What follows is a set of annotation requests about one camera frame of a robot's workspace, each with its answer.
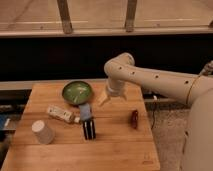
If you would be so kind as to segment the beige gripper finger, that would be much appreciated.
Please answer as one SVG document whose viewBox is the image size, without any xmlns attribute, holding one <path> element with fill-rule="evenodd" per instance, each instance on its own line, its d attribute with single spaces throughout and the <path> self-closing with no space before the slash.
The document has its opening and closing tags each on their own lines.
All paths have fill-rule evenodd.
<svg viewBox="0 0 213 171">
<path fill-rule="evenodd" d="M 98 98 L 98 105 L 102 106 L 105 102 L 109 101 L 110 97 L 106 92 L 102 92 L 100 97 Z"/>
<path fill-rule="evenodd" d="M 127 97 L 126 97 L 125 93 L 122 93 L 122 94 L 121 94 L 121 97 L 122 97 L 124 100 L 127 100 Z"/>
</svg>

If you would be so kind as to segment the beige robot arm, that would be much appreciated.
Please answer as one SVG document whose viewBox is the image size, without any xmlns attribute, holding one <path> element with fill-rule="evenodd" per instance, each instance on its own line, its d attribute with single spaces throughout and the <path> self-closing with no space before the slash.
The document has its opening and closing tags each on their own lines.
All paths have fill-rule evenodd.
<svg viewBox="0 0 213 171">
<path fill-rule="evenodd" d="M 130 82 L 190 107 L 180 171 L 213 171 L 213 77 L 139 68 L 130 53 L 104 65 L 108 76 L 99 96 L 103 105 L 111 97 L 124 97 Z"/>
</svg>

